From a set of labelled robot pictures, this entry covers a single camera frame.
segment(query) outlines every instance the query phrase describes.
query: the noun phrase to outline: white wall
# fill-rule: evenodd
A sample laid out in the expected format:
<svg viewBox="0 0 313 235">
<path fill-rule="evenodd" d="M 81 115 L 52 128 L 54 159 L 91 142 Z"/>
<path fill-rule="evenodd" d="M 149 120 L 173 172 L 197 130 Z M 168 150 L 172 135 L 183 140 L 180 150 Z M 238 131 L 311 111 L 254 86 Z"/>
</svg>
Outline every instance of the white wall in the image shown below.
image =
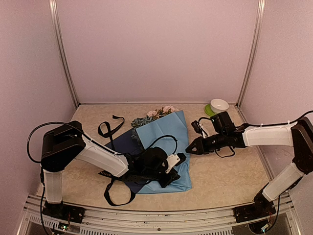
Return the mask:
<svg viewBox="0 0 313 235">
<path fill-rule="evenodd" d="M 81 103 L 236 102 L 258 0 L 58 1 Z"/>
<path fill-rule="evenodd" d="M 48 1 L 0 1 L 0 227 L 13 234 L 40 167 L 28 159 L 29 132 L 74 112 L 59 58 Z M 42 136 L 31 151 L 41 156 Z"/>
<path fill-rule="evenodd" d="M 294 120 L 313 109 L 313 1 L 268 0 L 251 81 L 243 103 L 249 123 Z M 287 147 L 263 148 L 278 174 L 293 158 Z M 313 231 L 313 174 L 291 190 L 305 235 Z"/>
</svg>

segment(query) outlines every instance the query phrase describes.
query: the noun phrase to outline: light blue fabric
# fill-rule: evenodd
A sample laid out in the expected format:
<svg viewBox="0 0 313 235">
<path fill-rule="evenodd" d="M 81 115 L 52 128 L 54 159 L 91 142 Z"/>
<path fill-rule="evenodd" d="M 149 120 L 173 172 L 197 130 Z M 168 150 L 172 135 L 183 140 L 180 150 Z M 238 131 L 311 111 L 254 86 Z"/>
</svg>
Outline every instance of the light blue fabric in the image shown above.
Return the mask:
<svg viewBox="0 0 313 235">
<path fill-rule="evenodd" d="M 191 181 L 189 177 L 189 160 L 190 156 L 185 152 L 188 146 L 188 132 L 183 111 L 171 113 L 165 117 L 155 120 L 149 124 L 141 126 L 136 129 L 139 138 L 144 146 L 147 148 L 154 140 L 160 136 L 172 135 L 178 140 L 178 147 L 176 153 L 184 153 L 186 160 L 179 166 L 175 166 L 180 178 L 173 181 L 165 188 L 161 188 L 157 181 L 145 185 L 138 193 L 164 193 L 164 192 L 184 192 L 191 189 Z M 171 155 L 175 149 L 175 141 L 168 137 L 160 139 L 154 146 L 162 148 L 167 155 Z"/>
</svg>

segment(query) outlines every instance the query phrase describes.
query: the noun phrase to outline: green plate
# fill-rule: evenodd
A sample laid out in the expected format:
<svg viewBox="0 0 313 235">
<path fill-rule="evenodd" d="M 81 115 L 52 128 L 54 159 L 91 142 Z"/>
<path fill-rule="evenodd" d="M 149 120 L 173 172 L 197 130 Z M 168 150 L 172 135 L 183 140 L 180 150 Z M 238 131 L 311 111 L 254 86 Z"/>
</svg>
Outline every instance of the green plate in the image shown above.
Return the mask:
<svg viewBox="0 0 313 235">
<path fill-rule="evenodd" d="M 212 111 L 211 104 L 207 104 L 204 110 L 205 110 L 205 113 L 208 114 L 210 117 L 216 114 Z"/>
</svg>

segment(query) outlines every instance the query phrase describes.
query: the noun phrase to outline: black strap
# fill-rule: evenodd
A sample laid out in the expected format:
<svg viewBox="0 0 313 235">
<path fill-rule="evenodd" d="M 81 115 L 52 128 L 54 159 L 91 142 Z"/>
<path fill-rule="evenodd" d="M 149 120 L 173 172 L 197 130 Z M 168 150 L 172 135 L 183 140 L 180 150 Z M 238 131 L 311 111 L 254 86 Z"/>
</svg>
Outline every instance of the black strap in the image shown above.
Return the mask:
<svg viewBox="0 0 313 235">
<path fill-rule="evenodd" d="M 106 190 L 105 190 L 105 192 L 104 192 L 104 194 L 103 194 L 103 195 L 104 195 L 104 198 L 107 200 L 108 204 L 109 204 L 110 206 L 113 206 L 113 207 L 118 207 L 118 206 L 123 206 L 123 205 L 126 205 L 126 204 L 132 202 L 132 201 L 134 200 L 134 198 L 136 197 L 136 194 L 135 194 L 133 191 L 131 191 L 131 197 L 130 197 L 130 199 L 129 199 L 129 201 L 128 201 L 127 203 L 123 203 L 123 204 L 118 204 L 118 205 L 117 205 L 117 204 L 115 204 L 115 203 L 111 200 L 110 194 L 109 194 L 109 190 L 110 190 L 110 188 L 112 187 L 114 181 L 115 181 L 115 179 L 112 178 L 112 179 L 111 179 L 111 183 L 109 183 L 109 184 L 107 185 L 107 188 L 106 188 Z"/>
<path fill-rule="evenodd" d="M 108 132 L 107 132 L 107 133 L 104 133 L 104 134 L 103 134 L 103 132 L 102 132 L 102 130 L 101 130 L 101 125 L 102 125 L 102 124 L 105 124 L 105 125 L 107 126 L 107 128 L 108 128 L 109 123 L 108 123 L 107 121 L 104 121 L 103 123 L 101 123 L 101 124 L 99 125 L 99 127 L 98 127 L 98 134 L 101 135 L 101 136 L 104 137 L 104 138 L 109 138 L 109 137 L 111 137 L 115 132 L 117 132 L 117 131 L 122 127 L 122 125 L 123 125 L 124 122 L 125 122 L 125 119 L 124 119 L 123 117 L 118 117 L 118 116 L 112 115 L 112 118 L 113 118 L 113 119 L 122 118 L 122 119 L 123 119 L 123 122 L 122 122 L 121 124 L 119 124 L 117 127 L 115 127 L 113 130 L 109 130 L 109 129 L 108 129 Z"/>
</svg>

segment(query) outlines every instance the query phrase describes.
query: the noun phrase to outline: white cylinder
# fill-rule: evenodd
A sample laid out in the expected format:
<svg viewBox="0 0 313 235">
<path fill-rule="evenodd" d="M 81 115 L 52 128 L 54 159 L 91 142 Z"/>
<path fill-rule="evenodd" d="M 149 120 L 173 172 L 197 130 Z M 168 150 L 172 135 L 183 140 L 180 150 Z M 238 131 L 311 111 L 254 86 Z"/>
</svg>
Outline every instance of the white cylinder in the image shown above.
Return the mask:
<svg viewBox="0 0 313 235">
<path fill-rule="evenodd" d="M 44 170 L 45 199 L 48 203 L 57 204 L 62 201 L 62 171 Z"/>
<path fill-rule="evenodd" d="M 289 187 L 303 175 L 304 173 L 300 171 L 294 163 L 290 163 L 263 189 L 262 194 L 268 201 L 271 202 L 282 192 L 289 189 Z"/>
</svg>

